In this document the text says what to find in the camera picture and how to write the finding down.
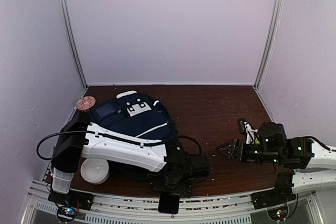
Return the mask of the purple smartphone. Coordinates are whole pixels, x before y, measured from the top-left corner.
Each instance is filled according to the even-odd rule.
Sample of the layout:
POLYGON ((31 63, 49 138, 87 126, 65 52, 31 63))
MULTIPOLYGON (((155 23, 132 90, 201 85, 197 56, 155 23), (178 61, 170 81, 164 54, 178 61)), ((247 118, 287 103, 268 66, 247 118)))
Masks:
POLYGON ((177 214, 179 210, 180 198, 162 192, 160 194, 158 212, 162 214, 177 214))

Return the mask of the navy blue student backpack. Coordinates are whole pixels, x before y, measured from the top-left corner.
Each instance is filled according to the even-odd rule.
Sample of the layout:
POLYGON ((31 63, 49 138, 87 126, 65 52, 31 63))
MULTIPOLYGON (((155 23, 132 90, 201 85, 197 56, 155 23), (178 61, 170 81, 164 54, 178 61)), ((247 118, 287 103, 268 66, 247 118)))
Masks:
POLYGON ((149 140, 177 136, 167 108, 158 99, 135 90, 97 103, 88 113, 92 123, 117 133, 149 140))

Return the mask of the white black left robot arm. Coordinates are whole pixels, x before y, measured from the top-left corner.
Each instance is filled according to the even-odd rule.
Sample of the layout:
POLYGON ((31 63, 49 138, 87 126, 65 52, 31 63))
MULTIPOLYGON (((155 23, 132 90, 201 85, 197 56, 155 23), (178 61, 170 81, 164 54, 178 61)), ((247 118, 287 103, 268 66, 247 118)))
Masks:
POLYGON ((205 155, 190 154, 180 139, 149 140, 107 130, 88 119, 72 119, 57 134, 51 158, 51 188, 58 200, 71 205, 76 197, 71 181, 81 158, 95 158, 144 169, 149 191, 176 197, 190 197, 192 184, 209 176, 205 155))

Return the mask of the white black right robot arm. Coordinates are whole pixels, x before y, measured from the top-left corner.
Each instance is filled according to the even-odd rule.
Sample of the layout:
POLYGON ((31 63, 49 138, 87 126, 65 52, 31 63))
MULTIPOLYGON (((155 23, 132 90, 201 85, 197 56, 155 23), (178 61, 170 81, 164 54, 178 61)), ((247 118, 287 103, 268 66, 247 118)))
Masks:
POLYGON ((287 138, 282 124, 264 122, 258 129, 241 118, 237 121, 244 140, 233 139, 215 148, 227 158, 243 163, 272 164, 288 169, 335 170, 335 147, 313 136, 287 138))

